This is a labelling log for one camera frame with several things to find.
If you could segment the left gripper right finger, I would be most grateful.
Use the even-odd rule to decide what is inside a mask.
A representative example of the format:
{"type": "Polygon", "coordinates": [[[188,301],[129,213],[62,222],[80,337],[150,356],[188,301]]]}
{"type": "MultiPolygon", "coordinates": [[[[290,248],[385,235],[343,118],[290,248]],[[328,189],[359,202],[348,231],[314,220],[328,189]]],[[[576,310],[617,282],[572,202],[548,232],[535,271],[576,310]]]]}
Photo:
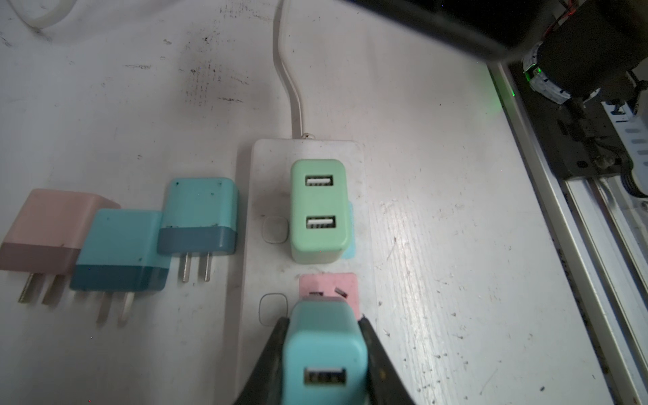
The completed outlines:
{"type": "Polygon", "coordinates": [[[366,391],[369,404],[414,404],[370,320],[362,317],[358,323],[368,353],[366,391]]]}

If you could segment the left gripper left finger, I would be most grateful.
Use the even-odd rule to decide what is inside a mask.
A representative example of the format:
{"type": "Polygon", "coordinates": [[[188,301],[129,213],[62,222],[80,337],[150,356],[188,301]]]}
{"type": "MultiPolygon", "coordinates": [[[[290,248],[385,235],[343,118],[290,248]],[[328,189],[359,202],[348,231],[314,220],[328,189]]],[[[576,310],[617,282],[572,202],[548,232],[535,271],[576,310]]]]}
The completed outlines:
{"type": "Polygon", "coordinates": [[[235,405],[280,405],[283,391],[283,349],[290,325],[281,317],[256,363],[235,405]]]}

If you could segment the teal charger plug front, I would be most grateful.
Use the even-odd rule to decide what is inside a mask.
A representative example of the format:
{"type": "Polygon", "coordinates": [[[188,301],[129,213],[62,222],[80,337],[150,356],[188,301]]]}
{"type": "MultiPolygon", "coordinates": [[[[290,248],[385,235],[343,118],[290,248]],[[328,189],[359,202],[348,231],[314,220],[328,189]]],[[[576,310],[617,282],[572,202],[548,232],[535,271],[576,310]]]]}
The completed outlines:
{"type": "Polygon", "coordinates": [[[283,404],[364,404],[368,349],[342,298],[301,300],[283,343],[283,404]]]}

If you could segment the white multicolour power strip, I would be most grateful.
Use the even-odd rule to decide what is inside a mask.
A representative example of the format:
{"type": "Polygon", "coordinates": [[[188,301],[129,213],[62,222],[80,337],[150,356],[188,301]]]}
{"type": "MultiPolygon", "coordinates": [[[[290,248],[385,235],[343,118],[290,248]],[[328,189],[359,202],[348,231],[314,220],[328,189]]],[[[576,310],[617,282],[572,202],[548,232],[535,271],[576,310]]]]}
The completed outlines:
{"type": "Polygon", "coordinates": [[[352,141],[261,139],[251,150],[241,287],[241,316],[234,394],[240,394],[281,316],[300,299],[303,274],[354,273],[359,313],[379,324],[370,205],[364,150],[352,141]],[[354,256],[332,264],[302,265],[290,249],[290,170],[297,160],[333,159],[344,164],[353,208],[354,256]]]}

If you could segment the light green charger plug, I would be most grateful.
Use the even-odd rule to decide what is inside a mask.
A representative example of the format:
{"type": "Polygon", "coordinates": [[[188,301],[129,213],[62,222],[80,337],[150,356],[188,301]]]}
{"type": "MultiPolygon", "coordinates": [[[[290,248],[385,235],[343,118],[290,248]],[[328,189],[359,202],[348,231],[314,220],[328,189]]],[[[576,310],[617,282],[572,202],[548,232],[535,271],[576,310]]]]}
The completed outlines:
{"type": "Polygon", "coordinates": [[[303,159],[290,172],[290,246],[299,264],[329,264],[349,249],[347,172],[339,160],[303,159]]]}

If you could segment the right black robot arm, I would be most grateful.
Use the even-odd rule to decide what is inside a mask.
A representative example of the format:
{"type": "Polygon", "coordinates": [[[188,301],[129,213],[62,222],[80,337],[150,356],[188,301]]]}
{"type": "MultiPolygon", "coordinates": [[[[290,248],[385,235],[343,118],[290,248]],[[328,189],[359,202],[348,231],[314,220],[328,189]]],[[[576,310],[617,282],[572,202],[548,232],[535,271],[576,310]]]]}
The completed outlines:
{"type": "Polygon", "coordinates": [[[644,1],[366,1],[416,32],[508,67],[552,172],[562,180],[618,177],[647,195],[643,144],[614,128],[636,113],[647,83],[644,1]]]}

